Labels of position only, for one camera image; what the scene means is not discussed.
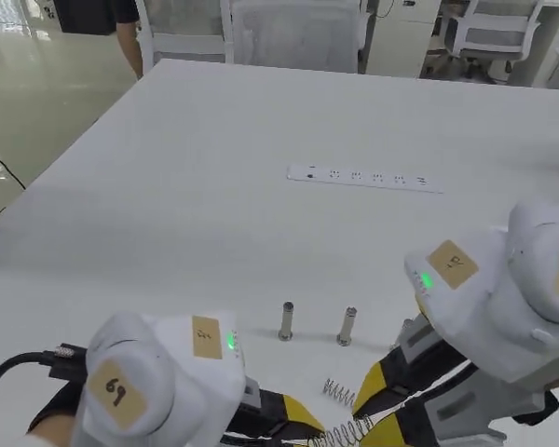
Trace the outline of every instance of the green led light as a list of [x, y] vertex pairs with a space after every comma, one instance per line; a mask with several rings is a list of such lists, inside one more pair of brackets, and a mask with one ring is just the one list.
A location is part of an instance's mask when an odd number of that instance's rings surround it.
[[423, 273], [422, 275], [420, 275], [420, 278], [422, 279], [422, 284], [425, 286], [425, 288], [430, 289], [432, 287], [432, 278], [429, 276], [428, 273]]
[[232, 332], [229, 333], [225, 339], [227, 341], [227, 347], [234, 349], [234, 334]]

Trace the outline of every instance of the tiled floor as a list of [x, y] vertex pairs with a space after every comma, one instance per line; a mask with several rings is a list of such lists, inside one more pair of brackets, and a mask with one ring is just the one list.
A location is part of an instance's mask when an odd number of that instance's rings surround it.
[[[24, 183], [133, 82], [114, 35], [63, 34], [35, 0], [0, 0], [0, 158]], [[2, 209], [19, 188], [0, 177]]]

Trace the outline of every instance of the power strip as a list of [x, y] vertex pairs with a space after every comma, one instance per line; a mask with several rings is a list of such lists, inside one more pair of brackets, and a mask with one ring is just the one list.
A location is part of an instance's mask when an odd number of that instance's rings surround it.
[[388, 174], [378, 171], [291, 165], [288, 168], [288, 179], [299, 182], [337, 183], [372, 188], [403, 189], [422, 193], [443, 193], [443, 190], [430, 182], [427, 177]]

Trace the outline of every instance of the black wire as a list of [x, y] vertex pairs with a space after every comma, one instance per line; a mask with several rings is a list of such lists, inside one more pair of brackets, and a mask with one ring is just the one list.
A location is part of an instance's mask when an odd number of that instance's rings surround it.
[[283, 442], [279, 439], [263, 439], [263, 438], [240, 438], [238, 436], [228, 435], [222, 436], [220, 441], [225, 445], [233, 445], [235, 447], [292, 447], [294, 444]]
[[0, 164], [1, 164], [1, 165], [4, 167], [4, 169], [10, 174], [10, 176], [11, 176], [13, 179], [15, 179], [15, 181], [19, 184], [19, 186], [22, 188], [23, 191], [27, 189], [27, 187], [26, 187], [25, 184], [20, 180], [20, 178], [17, 177], [17, 176], [15, 175], [15, 173], [14, 173], [12, 170], [10, 170], [10, 168], [8, 167], [8, 165], [7, 165], [4, 161], [2, 161], [1, 159], [0, 159]]
[[376, 17], [378, 19], [384, 19], [385, 17], [387, 17], [391, 13], [391, 10], [393, 9], [393, 5], [395, 5], [395, 0], [391, 0], [391, 5], [389, 5], [388, 12], [386, 12], [384, 16], [379, 16], [378, 14], [375, 14]]
[[22, 365], [23, 363], [46, 364], [46, 360], [46, 354], [43, 352], [27, 352], [25, 354], [19, 354], [18, 356], [8, 359], [0, 365], [0, 379], [7, 371], [13, 369], [15, 366]]

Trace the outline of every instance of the metal cylinder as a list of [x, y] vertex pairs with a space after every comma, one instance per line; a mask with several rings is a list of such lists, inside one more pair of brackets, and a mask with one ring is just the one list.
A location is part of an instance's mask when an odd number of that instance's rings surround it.
[[340, 346], [348, 346], [352, 341], [352, 328], [354, 327], [354, 318], [356, 317], [356, 307], [348, 307], [344, 315], [344, 323], [342, 330], [337, 334], [336, 340]]
[[294, 304], [286, 301], [283, 304], [283, 313], [281, 314], [281, 327], [279, 328], [278, 337], [282, 342], [292, 340], [292, 316], [294, 312]]
[[396, 339], [395, 343], [389, 347], [389, 351], [392, 351], [393, 349], [395, 349], [400, 345], [400, 338], [402, 338], [402, 334], [406, 332], [409, 328], [411, 328], [413, 324], [414, 324], [413, 319], [407, 318], [403, 321], [402, 328], [400, 329], [400, 333], [398, 334], [398, 338]]

